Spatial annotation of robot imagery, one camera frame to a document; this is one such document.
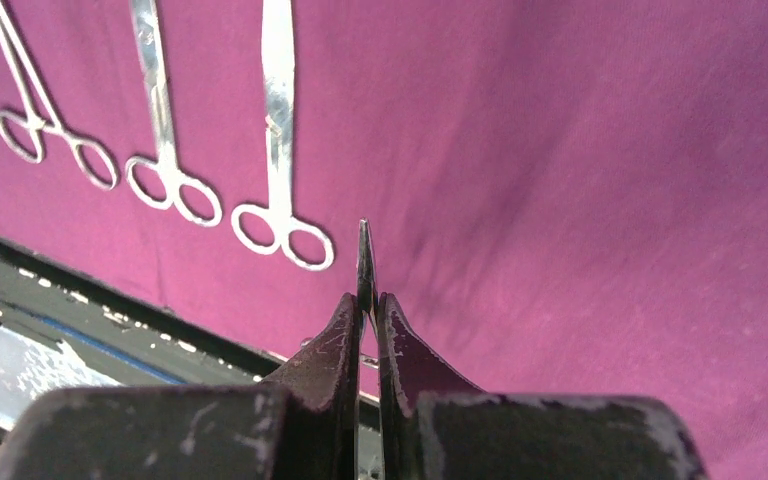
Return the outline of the small curved hemostat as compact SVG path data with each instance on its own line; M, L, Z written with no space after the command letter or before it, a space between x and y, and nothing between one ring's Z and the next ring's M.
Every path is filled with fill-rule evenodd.
M359 221L356 296L362 313L369 320L373 332L377 333L379 294L371 229L367 218L361 218Z

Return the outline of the small metal scissors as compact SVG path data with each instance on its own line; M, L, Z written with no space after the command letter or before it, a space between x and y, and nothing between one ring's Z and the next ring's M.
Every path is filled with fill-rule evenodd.
M205 228L215 227L223 217L218 194L212 186L185 172L179 164L157 3L153 0L132 0L130 13L156 156L153 159L141 155L131 156L125 164L126 182L137 198L147 206L157 210L175 208L191 223ZM137 176L140 168L151 171L158 178L164 189L161 199L152 196L147 187L140 183ZM185 187L206 198L211 206L210 215L201 215L186 203L182 194Z

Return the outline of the surgical scissors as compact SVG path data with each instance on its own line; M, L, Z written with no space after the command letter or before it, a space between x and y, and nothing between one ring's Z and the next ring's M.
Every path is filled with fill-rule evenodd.
M262 2L261 63L265 94L265 146L268 202L265 206L241 203L231 212L237 239L259 255L282 251L296 266L324 271L335 260L331 238L320 227L294 215L293 173L296 93L296 52L293 6L290 0ZM270 243L256 242L244 229L245 216L262 220L270 229ZM324 259L306 260L292 246L294 233L312 236L323 248Z

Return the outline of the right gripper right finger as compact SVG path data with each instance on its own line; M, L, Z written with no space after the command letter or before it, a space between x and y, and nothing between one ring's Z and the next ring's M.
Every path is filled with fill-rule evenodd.
M393 294L377 309L389 479L704 479L684 422L624 395L482 390L412 329Z

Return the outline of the maroon wrap cloth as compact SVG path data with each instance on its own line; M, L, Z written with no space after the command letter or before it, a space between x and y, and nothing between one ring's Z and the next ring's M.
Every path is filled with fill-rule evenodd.
M292 355L358 222L413 328L489 391L637 393L768 479L768 1L298 1L298 268L0 137L0 237ZM23 108L0 48L0 109Z

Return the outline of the surgical clamp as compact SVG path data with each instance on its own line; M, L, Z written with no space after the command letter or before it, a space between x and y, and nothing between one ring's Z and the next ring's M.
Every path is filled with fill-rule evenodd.
M39 164L47 155L45 138L59 138L94 186L104 191L114 189L120 174L112 154L100 141L65 122L5 1L0 1L0 49L21 104L19 111L0 109L4 144L25 162Z

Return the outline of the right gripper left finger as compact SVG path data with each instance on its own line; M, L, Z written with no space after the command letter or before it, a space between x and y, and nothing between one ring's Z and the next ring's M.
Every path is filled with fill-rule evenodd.
M0 479L353 479L361 330L345 294L255 384L49 392L1 445Z

